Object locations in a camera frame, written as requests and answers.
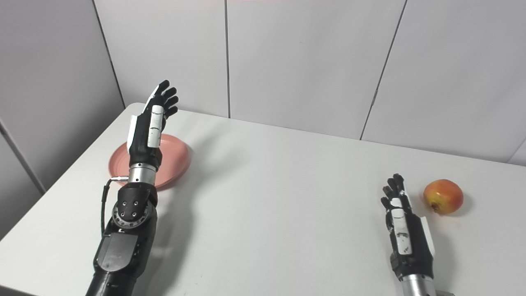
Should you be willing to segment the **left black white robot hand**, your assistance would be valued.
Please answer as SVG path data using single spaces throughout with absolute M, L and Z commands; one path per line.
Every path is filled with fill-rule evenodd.
M 177 89 L 165 79 L 150 94 L 143 112 L 132 116 L 127 139 L 130 166 L 141 163 L 159 169 L 163 159 L 160 135 L 168 118 L 178 112 L 178 102 Z

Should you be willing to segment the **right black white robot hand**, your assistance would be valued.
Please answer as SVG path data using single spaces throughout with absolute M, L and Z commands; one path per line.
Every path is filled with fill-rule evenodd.
M 385 208 L 385 224 L 389 232 L 392 271 L 399 280 L 411 274 L 434 278 L 434 246 L 427 221 L 414 213 L 406 193 L 404 178 L 393 174 L 383 187 L 380 201 Z

